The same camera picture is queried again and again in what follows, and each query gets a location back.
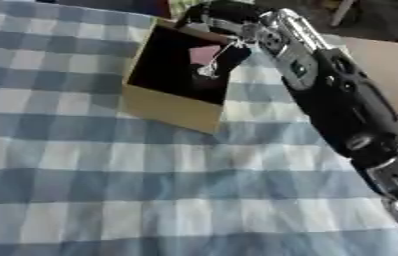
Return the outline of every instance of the robotic arm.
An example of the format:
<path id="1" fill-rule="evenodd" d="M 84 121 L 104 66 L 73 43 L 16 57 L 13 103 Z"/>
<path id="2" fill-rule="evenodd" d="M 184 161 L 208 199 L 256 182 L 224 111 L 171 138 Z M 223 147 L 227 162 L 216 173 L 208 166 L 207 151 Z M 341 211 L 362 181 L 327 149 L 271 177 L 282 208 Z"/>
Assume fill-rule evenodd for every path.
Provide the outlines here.
<path id="1" fill-rule="evenodd" d="M 350 57 L 328 45 L 289 9 L 231 1 L 190 8 L 177 27 L 206 23 L 214 32 L 258 43 L 276 61 L 282 81 L 325 141 L 349 158 L 398 222 L 398 114 Z"/>

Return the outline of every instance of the plaid tablecloth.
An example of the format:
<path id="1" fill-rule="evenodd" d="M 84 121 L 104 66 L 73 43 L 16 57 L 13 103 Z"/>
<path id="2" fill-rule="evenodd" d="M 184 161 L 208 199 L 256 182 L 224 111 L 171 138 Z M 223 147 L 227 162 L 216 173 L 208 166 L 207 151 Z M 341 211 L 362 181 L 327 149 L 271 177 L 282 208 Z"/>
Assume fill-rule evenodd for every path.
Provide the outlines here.
<path id="1" fill-rule="evenodd" d="M 150 19 L 0 2 L 1 256 L 398 255 L 256 49 L 215 136 L 119 111 Z"/>

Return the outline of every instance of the black robotic component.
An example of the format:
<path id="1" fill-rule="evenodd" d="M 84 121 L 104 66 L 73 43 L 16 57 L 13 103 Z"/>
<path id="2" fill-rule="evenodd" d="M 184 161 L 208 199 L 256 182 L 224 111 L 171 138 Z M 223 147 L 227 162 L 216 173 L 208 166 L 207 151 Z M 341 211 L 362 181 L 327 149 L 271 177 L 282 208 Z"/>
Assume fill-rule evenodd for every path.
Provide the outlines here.
<path id="1" fill-rule="evenodd" d="M 312 125 L 351 160 L 398 222 L 398 114 L 350 57 L 289 9 L 215 1 L 192 7 L 177 27 L 189 22 L 236 35 L 244 44 L 257 43 L 270 55 Z M 230 62 L 236 66 L 246 57 Z"/>

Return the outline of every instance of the small object in box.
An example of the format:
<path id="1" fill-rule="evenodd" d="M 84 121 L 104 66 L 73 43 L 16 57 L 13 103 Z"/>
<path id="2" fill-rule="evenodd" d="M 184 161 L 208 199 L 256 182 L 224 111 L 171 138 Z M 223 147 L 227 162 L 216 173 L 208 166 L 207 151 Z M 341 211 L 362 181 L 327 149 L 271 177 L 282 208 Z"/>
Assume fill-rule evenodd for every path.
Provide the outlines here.
<path id="1" fill-rule="evenodd" d="M 177 30 L 174 23 L 155 19 L 123 80 L 125 111 L 214 133 L 219 127 L 229 73 L 220 73 L 213 80 L 216 84 L 198 90 L 190 49 L 207 46 L 222 49 L 228 44 L 224 36 L 191 28 Z"/>
<path id="2" fill-rule="evenodd" d="M 222 49 L 215 46 L 190 49 L 193 87 L 200 90 L 219 86 L 217 79 L 228 75 L 249 55 L 250 50 L 239 39 Z"/>

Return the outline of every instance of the open box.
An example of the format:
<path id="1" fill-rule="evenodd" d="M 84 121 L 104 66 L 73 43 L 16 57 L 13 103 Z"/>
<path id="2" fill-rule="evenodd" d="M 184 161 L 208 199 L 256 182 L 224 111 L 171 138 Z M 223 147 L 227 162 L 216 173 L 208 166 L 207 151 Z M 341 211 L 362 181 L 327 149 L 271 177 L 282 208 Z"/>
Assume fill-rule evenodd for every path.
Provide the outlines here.
<path id="1" fill-rule="evenodd" d="M 224 36 L 192 28 L 175 30 L 174 23 L 154 19 L 123 80 L 125 111 L 142 118 L 213 133 L 226 97 L 229 75 L 205 90 L 192 86 L 189 50 L 219 45 Z"/>

